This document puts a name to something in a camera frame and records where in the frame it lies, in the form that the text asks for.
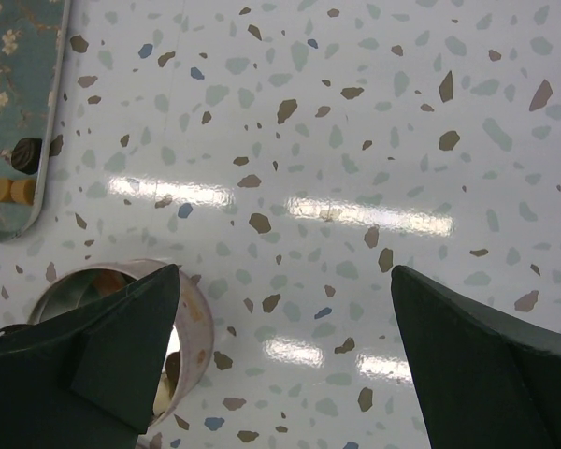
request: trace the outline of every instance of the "teal tray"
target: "teal tray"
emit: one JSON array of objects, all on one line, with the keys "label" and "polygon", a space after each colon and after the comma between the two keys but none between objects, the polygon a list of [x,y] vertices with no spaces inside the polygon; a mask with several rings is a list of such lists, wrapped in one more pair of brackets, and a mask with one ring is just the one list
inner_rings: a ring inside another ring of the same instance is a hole
[{"label": "teal tray", "polygon": [[[69,8],[69,0],[0,0],[0,178],[36,180],[32,207],[0,203],[0,241],[19,236],[41,211]],[[22,138],[43,141],[35,175],[10,166]]]}]

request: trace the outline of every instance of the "speckled floor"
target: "speckled floor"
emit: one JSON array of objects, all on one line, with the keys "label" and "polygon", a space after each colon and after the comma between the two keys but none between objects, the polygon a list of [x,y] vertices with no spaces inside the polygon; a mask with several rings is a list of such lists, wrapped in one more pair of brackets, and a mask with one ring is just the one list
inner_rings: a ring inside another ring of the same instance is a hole
[{"label": "speckled floor", "polygon": [[0,326],[174,261],[216,356],[152,448],[428,448],[393,264],[561,332],[561,1],[272,2],[73,2]]}]

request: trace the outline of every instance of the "brown speck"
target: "brown speck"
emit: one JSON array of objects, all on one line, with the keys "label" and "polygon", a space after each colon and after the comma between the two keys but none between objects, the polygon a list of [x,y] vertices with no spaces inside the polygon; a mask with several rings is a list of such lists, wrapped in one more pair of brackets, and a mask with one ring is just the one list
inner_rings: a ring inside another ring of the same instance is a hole
[{"label": "brown speck", "polygon": [[260,180],[257,176],[247,175],[245,178],[243,178],[241,181],[237,183],[237,186],[252,188],[252,187],[259,187],[261,183],[262,180]]},{"label": "brown speck", "polygon": [[492,62],[496,62],[496,61],[500,61],[501,60],[501,53],[499,53],[498,51],[494,51],[494,50],[489,50],[488,51],[488,58],[492,61]]},{"label": "brown speck", "polygon": [[353,100],[354,98],[357,98],[359,95],[361,95],[363,91],[363,87],[346,87],[345,89],[340,91],[340,94],[348,100]]},{"label": "brown speck", "polygon": [[250,226],[258,231],[258,234],[265,234],[266,232],[270,232],[272,229],[268,217],[257,212],[253,213],[250,217]]},{"label": "brown speck", "polygon": [[262,34],[260,33],[260,29],[257,26],[250,25],[247,27],[247,31],[249,31],[256,39],[262,40]]},{"label": "brown speck", "polygon": [[481,250],[471,250],[469,253],[471,255],[475,255],[476,257],[482,257],[482,256],[488,254],[488,250],[485,249],[485,248],[482,248]]},{"label": "brown speck", "polygon": [[161,209],[161,208],[165,208],[170,203],[172,203],[172,195],[168,194],[164,198],[162,198],[160,201],[156,201],[156,204],[154,204],[153,206],[156,209]]},{"label": "brown speck", "polygon": [[90,44],[83,38],[82,35],[76,35],[70,38],[71,48],[77,53],[84,53]]},{"label": "brown speck", "polygon": [[237,437],[243,442],[252,442],[258,438],[260,434],[258,432],[249,432],[249,430],[240,430]]},{"label": "brown speck", "polygon": [[233,164],[235,164],[236,166],[245,166],[246,164],[248,164],[250,162],[250,158],[249,157],[245,157],[245,156],[239,156],[236,157],[235,160],[233,161]]},{"label": "brown speck", "polygon": [[220,351],[214,351],[214,363],[220,371],[233,368],[233,359]]},{"label": "brown speck", "polygon": [[63,150],[63,135],[59,134],[50,144],[50,157],[57,156]]},{"label": "brown speck", "polygon": [[235,410],[240,409],[245,404],[247,404],[247,400],[241,398],[224,398],[223,399],[223,406],[226,407],[226,410],[230,410],[234,412]]},{"label": "brown speck", "polygon": [[271,313],[274,311],[281,300],[281,295],[270,295],[262,301],[262,310],[264,313]]},{"label": "brown speck", "polygon": [[403,56],[403,47],[400,45],[395,45],[391,47],[391,52],[396,54],[397,56]]},{"label": "brown speck", "polygon": [[449,71],[439,87],[440,99],[443,103],[453,100],[453,72]]},{"label": "brown speck", "polygon": [[355,341],[351,337],[335,348],[335,354],[347,354],[355,348]]},{"label": "brown speck", "polygon": [[324,117],[328,112],[330,112],[330,106],[320,106],[318,112],[316,112],[316,117]]},{"label": "brown speck", "polygon": [[164,67],[168,61],[170,61],[172,58],[175,57],[175,55],[176,53],[174,51],[166,52],[165,54],[163,54],[158,58],[158,65],[160,67]]},{"label": "brown speck", "polygon": [[50,262],[46,268],[46,281],[50,283],[56,281],[56,268],[53,262]]},{"label": "brown speck", "polygon": [[206,350],[202,349],[199,353],[197,353],[197,365],[201,365],[202,363],[204,363],[204,360],[206,360]]},{"label": "brown speck", "polygon": [[530,103],[530,112],[532,112],[533,110],[544,108],[551,98],[552,94],[553,89],[551,88],[551,83],[547,80],[542,80],[542,83],[540,84],[539,88],[534,94],[534,98],[532,98],[532,102]]},{"label": "brown speck", "polygon": [[253,302],[251,299],[246,297],[243,299],[243,304],[245,304],[245,307],[247,307],[247,310],[250,311],[250,313],[253,313]]},{"label": "brown speck", "polygon": [[526,293],[515,301],[515,310],[517,311],[531,311],[534,309],[536,303],[539,302],[539,291],[532,290],[530,293]]},{"label": "brown speck", "polygon": [[162,449],[162,433],[156,433],[150,440],[150,449]]},{"label": "brown speck", "polygon": [[337,292],[337,290],[335,289],[335,287],[333,287],[331,285],[325,285],[324,286],[324,292],[326,293],[327,297],[333,297],[335,295],[335,293]]},{"label": "brown speck", "polygon": [[77,221],[77,226],[78,227],[80,227],[81,229],[87,229],[87,223],[85,222],[85,220],[83,220],[77,214],[75,214],[75,220]]},{"label": "brown speck", "polygon": [[283,100],[282,103],[279,105],[279,111],[277,112],[277,122],[278,124],[283,124],[287,121],[289,117],[295,112],[297,109],[297,100],[290,99],[290,100]]},{"label": "brown speck", "polygon": [[79,77],[79,79],[77,80],[77,84],[82,88],[86,88],[86,87],[93,86],[96,81],[97,81],[97,77],[88,75],[85,77]]},{"label": "brown speck", "polygon": [[359,398],[357,398],[357,403],[359,404],[359,410],[362,412],[367,412],[372,408],[372,398],[374,392],[367,387],[362,388],[359,392]]},{"label": "brown speck", "polygon": [[376,245],[378,245],[378,237],[378,227],[372,226],[368,229],[368,231],[366,231],[364,235],[364,242],[368,248],[376,248]]},{"label": "brown speck", "polygon": [[378,265],[382,273],[386,273],[393,267],[393,250],[384,248],[381,251],[381,256],[378,258]]},{"label": "brown speck", "polygon": [[457,134],[457,131],[447,131],[445,134],[440,136],[439,150],[443,150],[444,152],[451,151],[453,148],[455,148],[455,145],[457,145],[459,139],[460,137]]},{"label": "brown speck", "polygon": [[189,430],[189,423],[180,416],[175,415],[175,421],[177,421],[177,426],[179,426],[183,430]]}]

